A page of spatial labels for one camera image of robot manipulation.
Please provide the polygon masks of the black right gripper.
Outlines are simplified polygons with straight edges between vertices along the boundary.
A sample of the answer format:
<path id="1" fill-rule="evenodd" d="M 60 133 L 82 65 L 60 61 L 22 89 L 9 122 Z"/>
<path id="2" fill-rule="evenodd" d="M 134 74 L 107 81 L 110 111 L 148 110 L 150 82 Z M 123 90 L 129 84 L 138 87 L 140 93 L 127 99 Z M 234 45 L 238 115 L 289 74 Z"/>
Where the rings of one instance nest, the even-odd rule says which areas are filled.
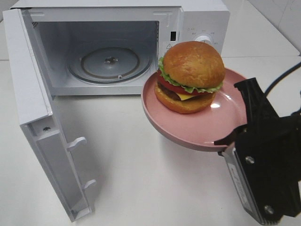
<path id="1" fill-rule="evenodd" d="M 241 93 L 247 124 L 252 126 L 240 125 L 214 145 L 235 142 L 248 181 L 300 181 L 301 114 L 274 118 L 274 108 L 256 78 L 237 82 L 234 87 Z"/>

